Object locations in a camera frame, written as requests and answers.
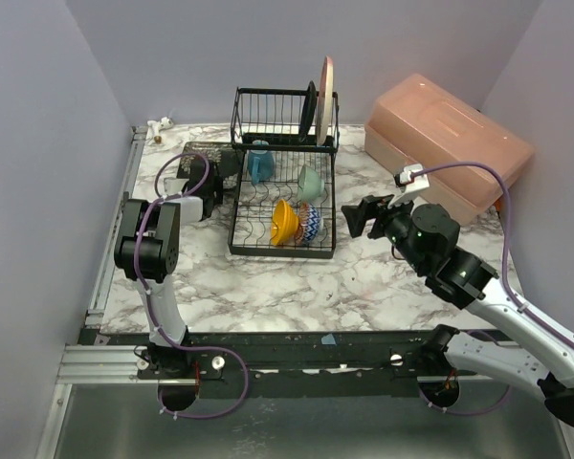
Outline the black patterned square plate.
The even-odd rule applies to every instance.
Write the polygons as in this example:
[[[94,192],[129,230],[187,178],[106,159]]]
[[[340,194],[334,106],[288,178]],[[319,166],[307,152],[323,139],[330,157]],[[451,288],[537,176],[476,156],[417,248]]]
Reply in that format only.
[[[215,164],[217,175],[227,182],[236,180],[244,158],[244,153],[229,142],[186,142],[182,152],[205,155]]]

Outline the red blue patterned bowl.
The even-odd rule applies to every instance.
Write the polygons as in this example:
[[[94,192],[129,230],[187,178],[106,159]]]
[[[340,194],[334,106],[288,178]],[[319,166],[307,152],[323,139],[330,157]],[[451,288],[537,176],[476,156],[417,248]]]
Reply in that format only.
[[[298,229],[295,242],[298,246],[307,246],[314,242],[323,230],[320,212],[309,203],[302,203],[298,209]]]

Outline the mint green bowl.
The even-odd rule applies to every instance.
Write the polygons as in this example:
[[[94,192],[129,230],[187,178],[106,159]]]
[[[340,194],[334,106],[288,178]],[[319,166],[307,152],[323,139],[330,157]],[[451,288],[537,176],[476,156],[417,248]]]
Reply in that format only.
[[[304,165],[298,175],[298,200],[311,203],[322,195],[324,188],[325,181],[320,174],[313,167]]]

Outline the blue floral mug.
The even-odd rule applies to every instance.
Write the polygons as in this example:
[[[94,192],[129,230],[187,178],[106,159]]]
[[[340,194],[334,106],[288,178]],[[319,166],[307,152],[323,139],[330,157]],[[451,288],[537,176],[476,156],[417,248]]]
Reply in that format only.
[[[254,148],[248,151],[247,169],[251,176],[253,186],[268,181],[274,175],[275,158],[274,152],[269,149],[269,144],[263,140],[254,140]]]

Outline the yellow bowl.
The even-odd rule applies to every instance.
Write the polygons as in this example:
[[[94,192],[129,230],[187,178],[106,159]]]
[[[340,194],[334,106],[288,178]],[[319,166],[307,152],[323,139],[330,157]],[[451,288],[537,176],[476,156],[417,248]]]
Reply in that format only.
[[[285,200],[279,200],[272,216],[271,243],[274,246],[288,242],[297,232],[299,219]]]

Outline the pink beige round plate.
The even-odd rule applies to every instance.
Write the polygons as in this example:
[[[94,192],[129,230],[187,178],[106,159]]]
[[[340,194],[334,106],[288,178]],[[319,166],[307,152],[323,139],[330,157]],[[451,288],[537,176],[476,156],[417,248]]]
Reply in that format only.
[[[320,88],[317,102],[316,142],[317,146],[325,143],[331,121],[331,110],[334,88],[334,63],[327,55],[323,61],[320,78]]]

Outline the black round plate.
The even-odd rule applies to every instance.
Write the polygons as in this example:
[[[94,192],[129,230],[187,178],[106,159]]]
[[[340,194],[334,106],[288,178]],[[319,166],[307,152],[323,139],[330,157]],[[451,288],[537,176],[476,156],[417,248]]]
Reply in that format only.
[[[306,89],[304,102],[302,104],[300,121],[298,127],[298,141],[305,143],[312,126],[317,106],[317,89],[315,82],[310,80]]]

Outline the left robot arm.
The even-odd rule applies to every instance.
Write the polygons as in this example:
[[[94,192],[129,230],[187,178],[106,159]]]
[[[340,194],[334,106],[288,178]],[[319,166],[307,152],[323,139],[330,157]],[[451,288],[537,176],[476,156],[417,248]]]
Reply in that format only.
[[[114,263],[137,288],[149,324],[149,344],[142,359],[151,367],[171,371],[189,368],[191,353],[197,349],[188,340],[172,279],[179,258],[181,214],[200,221],[204,201],[196,192],[213,185],[208,158],[199,153],[189,156],[202,173],[191,176],[179,191],[162,193],[152,202],[128,199],[114,248]]]

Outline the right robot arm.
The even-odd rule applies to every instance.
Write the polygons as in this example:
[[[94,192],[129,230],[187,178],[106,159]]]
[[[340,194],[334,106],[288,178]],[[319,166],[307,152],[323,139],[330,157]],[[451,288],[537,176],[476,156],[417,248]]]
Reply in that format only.
[[[503,286],[497,271],[457,245],[460,226],[439,205],[393,206],[366,196],[342,207],[352,237],[386,238],[442,300],[492,324],[519,345],[506,350],[451,332],[441,343],[446,361],[528,391],[574,427],[574,333]]]

